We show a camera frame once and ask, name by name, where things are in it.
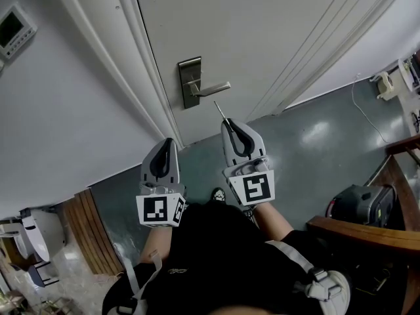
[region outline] person's arm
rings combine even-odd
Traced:
[[[257,204],[254,208],[254,217],[260,230],[270,240],[281,241],[293,230],[289,222],[270,202]]]
[[[140,263],[151,264],[150,255],[157,250],[162,261],[169,256],[171,250],[172,228],[152,228],[140,255]]]

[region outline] floor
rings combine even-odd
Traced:
[[[387,142],[410,136],[397,98],[377,100],[375,85],[361,81],[354,98]],[[303,229],[314,215],[323,215],[336,194],[351,184],[363,184],[385,157],[386,144],[352,103],[351,86],[290,108],[280,115],[250,123],[264,139],[274,166],[274,206],[293,227]],[[417,187],[416,166],[409,156],[397,157],[409,181]],[[205,203],[212,189],[226,190],[221,136],[197,142],[179,153],[187,200]],[[136,263],[149,229],[139,225],[135,196],[140,167],[99,182],[92,192],[102,221],[121,254]]]
[[[93,275],[74,238],[64,214],[58,211],[66,235],[66,246],[52,259],[51,265],[40,268],[42,278],[58,276],[60,281],[45,288],[33,284],[28,273],[15,272],[10,265],[0,260],[0,269],[11,289],[17,289],[36,312],[44,301],[59,298],[72,300],[69,308],[73,314],[101,314],[102,301],[116,277]]]

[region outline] gray floor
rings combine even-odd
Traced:
[[[355,85],[358,105],[394,142],[410,136],[397,98],[376,99],[375,86]],[[314,215],[323,215],[331,198],[351,184],[363,184],[385,157],[378,132],[352,103],[351,86],[250,123],[264,139],[276,178],[275,207],[295,228]],[[197,142],[180,152],[187,200],[204,203],[212,189],[222,186],[228,203],[236,205],[222,176],[226,167],[221,136]],[[408,179],[416,176],[410,157],[398,156]],[[149,229],[138,223],[135,196],[140,167],[92,187],[100,216],[122,255],[136,262]]]

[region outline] thermostat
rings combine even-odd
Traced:
[[[13,4],[0,18],[0,53],[6,58],[12,57],[36,31],[36,25],[19,4]]]

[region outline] white cable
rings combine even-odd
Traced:
[[[353,89],[354,89],[354,84],[356,84],[357,81],[357,76],[356,78],[354,78],[354,82],[353,82],[353,86],[352,86],[352,99],[353,99],[353,104],[359,109],[359,111],[361,111],[363,113],[363,115],[365,116],[365,118],[367,119],[367,121],[372,125],[372,127],[374,129],[376,129],[376,131],[379,133],[379,135],[381,136],[383,142],[385,144],[390,144],[390,142],[386,141],[384,139],[384,137],[382,136],[382,133],[380,132],[380,130],[378,130],[378,128],[370,121],[370,119],[368,118],[368,116],[365,114],[365,112],[363,112],[363,110],[359,107],[359,105],[356,104],[356,102],[354,101],[354,93],[353,93]]]

